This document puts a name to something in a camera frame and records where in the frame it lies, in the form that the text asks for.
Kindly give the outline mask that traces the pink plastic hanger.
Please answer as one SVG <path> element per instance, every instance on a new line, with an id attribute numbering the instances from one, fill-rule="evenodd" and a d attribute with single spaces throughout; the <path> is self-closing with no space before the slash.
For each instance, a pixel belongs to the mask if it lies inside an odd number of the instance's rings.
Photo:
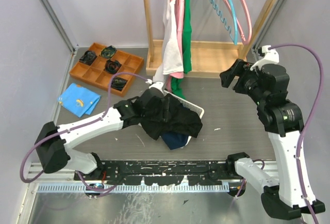
<path id="1" fill-rule="evenodd" d="M 252 38 L 252 22 L 251 22 L 250 12 L 249 12 L 249 9 L 248 9 L 248 6 L 247 6 L 245 0 L 239 0 L 239 2 L 240 2 L 240 5 L 242 7 L 242 10 L 244 11 L 244 14 L 245 14 L 248 34 L 244 33 L 242 25 L 241 25 L 238 17 L 236 17 L 237 28 L 238 28 L 238 32 L 239 32 L 242 44 L 243 45 L 248 45 L 249 42 L 251 41 L 251 38 Z"/>

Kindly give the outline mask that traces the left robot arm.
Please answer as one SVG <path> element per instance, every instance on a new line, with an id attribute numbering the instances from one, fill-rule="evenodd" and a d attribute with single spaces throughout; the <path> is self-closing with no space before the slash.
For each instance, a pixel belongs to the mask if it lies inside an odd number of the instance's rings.
<path id="1" fill-rule="evenodd" d="M 99 156 L 74 148 L 99 135 L 140 125 L 142 111 L 153 97 L 163 97 L 163 91 L 150 87 L 141 96 L 121 100 L 100 114 L 74 123 L 60 126 L 53 122 L 46 123 L 36 141 L 36 152 L 43 172 L 51 174 L 61 169 L 71 169 L 92 181 L 99 180 L 105 170 Z"/>

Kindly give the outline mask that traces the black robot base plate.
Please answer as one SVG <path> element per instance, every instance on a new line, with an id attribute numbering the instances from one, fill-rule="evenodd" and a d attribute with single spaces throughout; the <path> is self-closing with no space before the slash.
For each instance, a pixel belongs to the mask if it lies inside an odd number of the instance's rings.
<path id="1" fill-rule="evenodd" d="M 86 181 L 105 179 L 108 185 L 147 186 L 179 185 L 184 179 L 189 186 L 222 185 L 226 180 L 241 181 L 242 177 L 229 173 L 224 161 L 102 161 L 103 171 L 83 174 Z"/>

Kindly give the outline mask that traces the black t shirt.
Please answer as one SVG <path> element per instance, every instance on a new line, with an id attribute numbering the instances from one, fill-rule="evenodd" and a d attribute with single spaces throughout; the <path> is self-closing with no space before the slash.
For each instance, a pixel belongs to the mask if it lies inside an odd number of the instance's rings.
<path id="1" fill-rule="evenodd" d="M 196 138 L 203 127 L 199 115 L 171 94 L 156 95 L 148 89 L 133 103 L 139 123 L 154 140 L 171 132 Z"/>

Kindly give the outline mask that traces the navy blue t shirt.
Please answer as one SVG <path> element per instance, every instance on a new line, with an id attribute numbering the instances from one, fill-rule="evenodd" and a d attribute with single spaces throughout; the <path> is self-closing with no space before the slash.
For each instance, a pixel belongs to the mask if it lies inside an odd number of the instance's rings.
<path id="1" fill-rule="evenodd" d="M 189 136 L 175 132 L 166 132 L 161 134 L 161 138 L 170 150 L 175 150 L 186 146 Z"/>

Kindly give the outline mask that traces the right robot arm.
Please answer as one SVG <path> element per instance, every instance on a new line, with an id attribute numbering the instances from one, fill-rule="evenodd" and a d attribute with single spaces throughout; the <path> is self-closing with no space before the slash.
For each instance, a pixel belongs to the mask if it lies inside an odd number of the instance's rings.
<path id="1" fill-rule="evenodd" d="M 269 176 L 244 152 L 229 155 L 226 173 L 229 178 L 246 179 L 259 193 L 266 213 L 276 219 L 292 220 L 302 214 L 325 212 L 309 185 L 304 152 L 296 153 L 304 128 L 300 108 L 287 99 L 289 75 L 277 64 L 252 65 L 237 59 L 220 73 L 222 87 L 233 79 L 236 93 L 248 95 L 257 106 L 257 116 L 271 140 L 277 163 L 278 179 Z"/>

